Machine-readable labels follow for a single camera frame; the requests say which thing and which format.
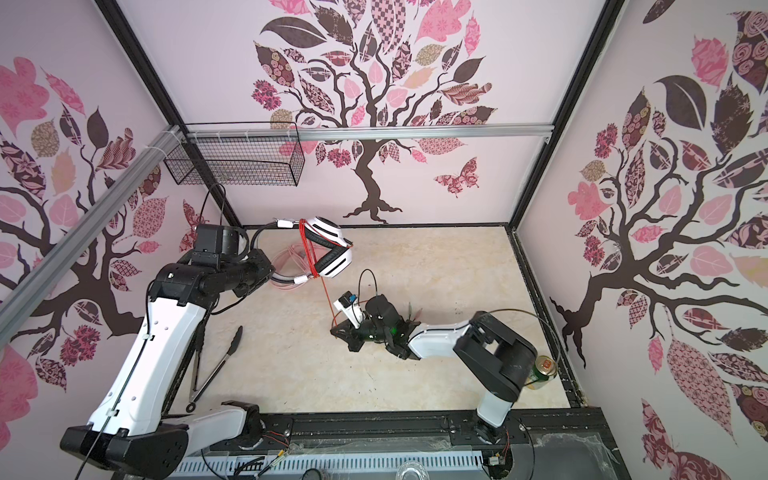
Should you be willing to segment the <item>white black headphones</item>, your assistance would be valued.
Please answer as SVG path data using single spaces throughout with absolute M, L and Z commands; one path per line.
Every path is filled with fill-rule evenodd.
M 299 232 L 299 244 L 310 261 L 313 279 L 333 278 L 351 263 L 353 242 L 344 237 L 340 226 L 321 216 L 300 220 L 277 219 L 258 227 L 251 236 L 250 249 L 258 249 L 258 238 L 265 230 L 294 228 Z

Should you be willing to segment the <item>pink headphones with cable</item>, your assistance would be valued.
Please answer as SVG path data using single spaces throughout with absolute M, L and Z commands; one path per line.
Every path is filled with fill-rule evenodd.
M 302 246 L 292 244 L 273 258 L 275 272 L 270 283 L 277 289 L 293 291 L 313 279 L 310 261 Z

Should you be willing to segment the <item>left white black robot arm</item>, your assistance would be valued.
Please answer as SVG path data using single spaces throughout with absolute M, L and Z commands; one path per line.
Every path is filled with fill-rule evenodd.
M 252 446 L 262 438 L 255 404 L 228 401 L 209 412 L 163 418 L 176 374 L 221 294 L 243 299 L 274 271 L 242 228 L 203 224 L 196 233 L 193 248 L 148 286 L 139 335 L 108 393 L 86 424 L 63 434 L 61 450 L 83 465 L 165 479 L 194 452 L 231 439 Z

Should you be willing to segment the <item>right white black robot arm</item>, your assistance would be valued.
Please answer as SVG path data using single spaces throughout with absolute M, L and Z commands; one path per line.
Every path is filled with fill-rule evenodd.
M 400 315 L 379 294 L 363 303 L 347 291 L 332 302 L 346 317 L 330 333 L 358 352 L 366 343 L 382 344 L 402 360 L 457 358 L 485 388 L 471 425 L 480 441 L 495 444 L 532 373 L 538 351 L 492 312 L 478 311 L 454 324 L 430 325 Z

